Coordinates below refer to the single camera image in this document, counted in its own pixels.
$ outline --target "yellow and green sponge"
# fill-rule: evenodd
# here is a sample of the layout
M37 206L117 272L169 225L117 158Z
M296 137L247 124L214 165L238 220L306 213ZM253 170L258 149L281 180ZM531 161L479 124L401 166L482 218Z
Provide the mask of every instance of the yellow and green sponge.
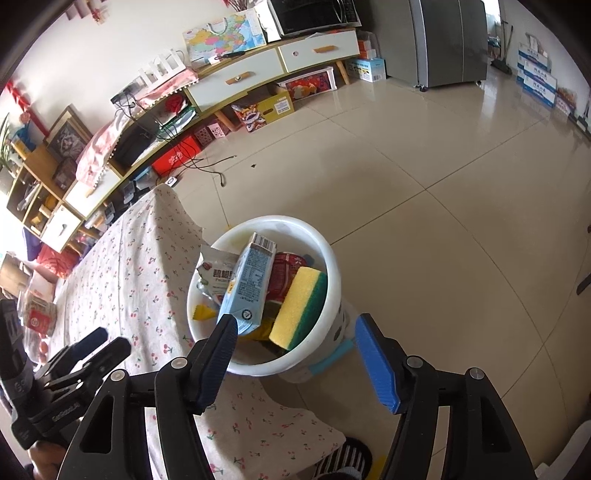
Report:
M293 350L312 330L326 299L326 273L300 267L273 324L269 340L285 350Z

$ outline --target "striped slipper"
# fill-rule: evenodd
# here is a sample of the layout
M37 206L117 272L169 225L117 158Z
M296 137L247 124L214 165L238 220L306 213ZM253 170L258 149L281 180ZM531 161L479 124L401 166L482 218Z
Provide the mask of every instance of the striped slipper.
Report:
M350 477L344 478L364 480L371 470L371 465L372 455L367 445L360 440L347 437L341 448L316 464L313 478L345 469L343 473L348 473Z

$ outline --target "hand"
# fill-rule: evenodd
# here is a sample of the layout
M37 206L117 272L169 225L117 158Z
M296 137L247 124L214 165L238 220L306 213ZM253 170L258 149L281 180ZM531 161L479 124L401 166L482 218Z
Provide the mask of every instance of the hand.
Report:
M36 441L28 450L33 462L35 480L56 480L60 465L66 456L66 449L55 443Z

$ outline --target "drawer handle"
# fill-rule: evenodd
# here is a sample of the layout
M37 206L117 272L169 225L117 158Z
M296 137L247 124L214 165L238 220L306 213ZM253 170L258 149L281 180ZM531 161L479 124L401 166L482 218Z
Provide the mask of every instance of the drawer handle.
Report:
M253 75L254 75L254 73L252 73L252 72L244 72L244 73L241 73L240 75L235 76L233 79L226 80L226 83L228 85L233 85L234 83L238 83L241 80L247 79L248 77L252 77Z
M327 45L325 47L318 47L318 48L315 48L314 49L314 51L316 53L326 53L328 51L333 51L333 50L336 50L336 46L335 45Z

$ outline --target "metal screw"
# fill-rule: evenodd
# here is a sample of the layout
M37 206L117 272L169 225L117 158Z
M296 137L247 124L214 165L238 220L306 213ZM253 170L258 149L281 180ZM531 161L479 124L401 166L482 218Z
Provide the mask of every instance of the metal screw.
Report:
M423 366L423 359L417 356L409 356L407 358L407 365L411 368L421 368Z
M470 376L474 380L482 380L484 378L484 372L480 370L480 368L471 368L470 369Z
M179 356L170 362L170 365L173 368L184 368L187 365L187 359L183 356Z
M123 370L115 370L111 373L111 380L113 382L118 382L119 380L123 380L125 378L125 372Z

